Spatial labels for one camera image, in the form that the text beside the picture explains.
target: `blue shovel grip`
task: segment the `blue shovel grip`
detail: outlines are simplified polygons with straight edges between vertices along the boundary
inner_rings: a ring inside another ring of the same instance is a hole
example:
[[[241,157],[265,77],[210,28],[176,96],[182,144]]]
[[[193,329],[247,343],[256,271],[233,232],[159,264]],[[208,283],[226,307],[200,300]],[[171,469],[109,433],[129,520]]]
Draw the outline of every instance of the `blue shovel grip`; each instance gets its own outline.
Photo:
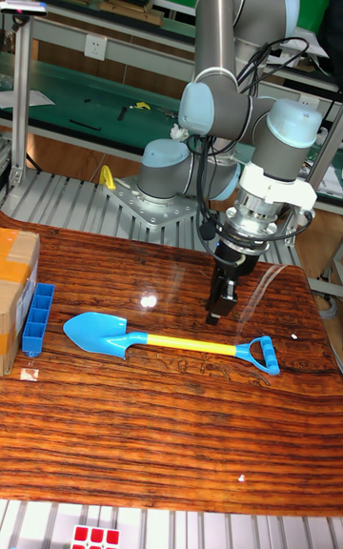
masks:
[[[265,359],[266,365],[261,365],[255,358],[253,358],[250,348],[255,341],[259,341],[262,348],[263,357]],[[275,350],[272,345],[272,340],[267,335],[263,337],[257,337],[253,339],[250,343],[244,343],[241,346],[236,346],[235,356],[237,358],[242,358],[243,360],[248,360],[251,362],[257,369],[264,371],[270,376],[277,376],[280,373],[280,368],[278,366]]]
[[[268,373],[270,376],[277,376],[280,373],[280,367],[278,366],[271,338],[265,335],[260,338],[260,343]]]

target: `wood grain surface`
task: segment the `wood grain surface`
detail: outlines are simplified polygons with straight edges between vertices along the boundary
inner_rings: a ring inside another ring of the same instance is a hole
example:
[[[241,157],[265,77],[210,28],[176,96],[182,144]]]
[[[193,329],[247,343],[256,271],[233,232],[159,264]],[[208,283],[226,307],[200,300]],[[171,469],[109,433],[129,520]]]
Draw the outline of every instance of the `wood grain surface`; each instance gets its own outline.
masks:
[[[342,377],[301,269],[258,263],[214,329],[206,254],[2,213],[0,226],[40,233],[38,279],[55,284],[42,355],[20,353],[0,380],[0,498],[342,514]],[[222,343],[270,335],[281,374],[152,346],[131,346],[126,360],[91,355],[63,333],[86,311],[126,317],[130,331]],[[37,380],[21,380],[23,369]]]

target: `rubik's cube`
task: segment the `rubik's cube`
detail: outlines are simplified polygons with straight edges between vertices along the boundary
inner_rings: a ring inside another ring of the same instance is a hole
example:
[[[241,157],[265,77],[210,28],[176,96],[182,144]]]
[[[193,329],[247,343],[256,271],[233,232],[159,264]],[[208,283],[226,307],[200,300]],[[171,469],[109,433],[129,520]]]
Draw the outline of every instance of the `rubik's cube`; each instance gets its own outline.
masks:
[[[119,530],[75,526],[71,549],[118,549]]]

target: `blue plastic tray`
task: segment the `blue plastic tray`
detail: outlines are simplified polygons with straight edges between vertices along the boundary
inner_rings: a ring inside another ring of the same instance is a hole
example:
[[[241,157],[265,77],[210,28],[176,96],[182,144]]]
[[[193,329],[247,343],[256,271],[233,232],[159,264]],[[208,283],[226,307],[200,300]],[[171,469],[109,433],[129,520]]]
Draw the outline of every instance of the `blue plastic tray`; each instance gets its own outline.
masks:
[[[53,292],[53,284],[38,282],[35,288],[22,338],[23,352],[30,358],[34,358],[42,352]]]

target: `blue toy shovel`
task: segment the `blue toy shovel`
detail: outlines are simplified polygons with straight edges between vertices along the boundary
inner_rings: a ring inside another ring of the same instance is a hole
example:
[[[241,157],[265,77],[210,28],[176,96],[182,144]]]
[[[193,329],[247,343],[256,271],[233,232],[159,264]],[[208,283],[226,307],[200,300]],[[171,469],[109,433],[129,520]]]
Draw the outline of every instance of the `blue toy shovel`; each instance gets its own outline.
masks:
[[[248,360],[257,369],[270,376],[280,373],[279,366],[272,346],[272,340],[266,335],[253,339],[250,343],[241,346],[225,345],[208,341],[195,341],[180,337],[166,337],[135,331],[126,333],[127,320],[119,316],[86,312],[68,320],[63,329],[65,334],[79,348],[86,352],[94,352],[102,355],[120,356],[125,358],[127,348],[133,344],[151,346],[163,346],[165,348],[179,348],[181,350],[193,350],[218,355],[236,356]],[[254,342],[259,342],[266,365],[261,365],[253,358],[250,348]]]

